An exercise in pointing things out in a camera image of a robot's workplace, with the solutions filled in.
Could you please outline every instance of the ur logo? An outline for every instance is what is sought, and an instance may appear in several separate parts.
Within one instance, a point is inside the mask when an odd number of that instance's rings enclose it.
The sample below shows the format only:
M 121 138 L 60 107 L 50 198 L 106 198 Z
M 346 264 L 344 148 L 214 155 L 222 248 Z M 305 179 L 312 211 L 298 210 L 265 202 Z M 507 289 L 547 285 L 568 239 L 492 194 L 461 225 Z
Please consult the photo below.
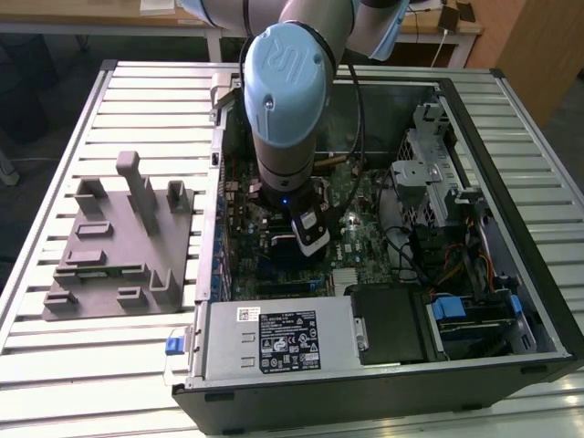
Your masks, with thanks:
M 293 84 L 298 80 L 298 74 L 307 58 L 307 51 L 301 47 L 284 47 L 280 38 L 275 36 L 267 51 L 266 64 L 274 71 L 282 72 L 285 81 Z

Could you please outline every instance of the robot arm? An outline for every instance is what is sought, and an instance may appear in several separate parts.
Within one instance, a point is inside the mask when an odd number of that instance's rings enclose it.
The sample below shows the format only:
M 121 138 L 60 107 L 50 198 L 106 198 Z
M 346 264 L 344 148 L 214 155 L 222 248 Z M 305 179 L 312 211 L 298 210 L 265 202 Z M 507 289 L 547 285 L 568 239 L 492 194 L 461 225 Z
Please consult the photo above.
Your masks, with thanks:
M 349 47 L 389 57 L 408 0 L 182 0 L 213 26 L 257 35 L 245 59 L 245 110 L 264 197 L 289 214 L 305 256 L 330 240 L 310 175 L 318 128 Z

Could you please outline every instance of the power supply label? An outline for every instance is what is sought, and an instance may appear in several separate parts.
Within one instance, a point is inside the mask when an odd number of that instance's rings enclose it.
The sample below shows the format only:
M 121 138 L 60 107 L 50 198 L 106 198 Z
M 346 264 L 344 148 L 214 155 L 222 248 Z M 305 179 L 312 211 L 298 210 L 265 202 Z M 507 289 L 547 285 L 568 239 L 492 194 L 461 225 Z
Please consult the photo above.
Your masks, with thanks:
M 264 374 L 320 370 L 317 312 L 261 314 L 259 358 Z

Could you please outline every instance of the slotted aluminum surface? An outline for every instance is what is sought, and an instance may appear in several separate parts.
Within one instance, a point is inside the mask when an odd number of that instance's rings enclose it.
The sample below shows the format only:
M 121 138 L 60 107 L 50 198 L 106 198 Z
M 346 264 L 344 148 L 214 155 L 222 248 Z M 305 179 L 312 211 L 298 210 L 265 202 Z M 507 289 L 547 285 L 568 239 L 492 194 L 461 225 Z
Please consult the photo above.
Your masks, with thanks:
M 1 301 L 0 428 L 3 437 L 195 437 L 162 372 L 164 341 L 193 322 L 206 168 L 214 135 L 209 88 L 235 66 L 120 62 L 101 72 Z M 574 315 L 584 322 L 584 209 L 573 182 L 506 84 L 488 71 L 361 68 L 375 76 L 451 77 Z M 342 69 L 340 75 L 347 75 Z M 62 256 L 82 176 L 107 190 L 119 151 L 134 149 L 155 189 L 181 178 L 196 191 L 182 313 L 45 322 L 40 315 Z M 468 160 L 463 166 L 471 173 Z M 185 373 L 186 358 L 173 358 Z M 581 436 L 584 375 L 526 388 L 490 409 L 337 424 L 261 436 Z

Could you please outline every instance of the blue latch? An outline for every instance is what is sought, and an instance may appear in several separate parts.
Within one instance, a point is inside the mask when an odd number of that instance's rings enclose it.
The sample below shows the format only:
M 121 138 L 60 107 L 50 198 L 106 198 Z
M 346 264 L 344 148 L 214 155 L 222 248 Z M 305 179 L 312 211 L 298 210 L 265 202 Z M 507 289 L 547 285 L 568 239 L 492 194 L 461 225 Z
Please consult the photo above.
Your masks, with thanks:
M 521 306 L 521 301 L 519 301 L 519 297 L 517 295 L 511 296 L 511 307 L 515 312 L 515 316 L 518 317 L 523 312 L 523 306 Z
M 463 300 L 459 297 L 440 297 L 432 303 L 432 311 L 437 321 L 444 318 L 464 318 Z
M 184 354 L 184 336 L 166 339 L 166 355 L 178 356 Z

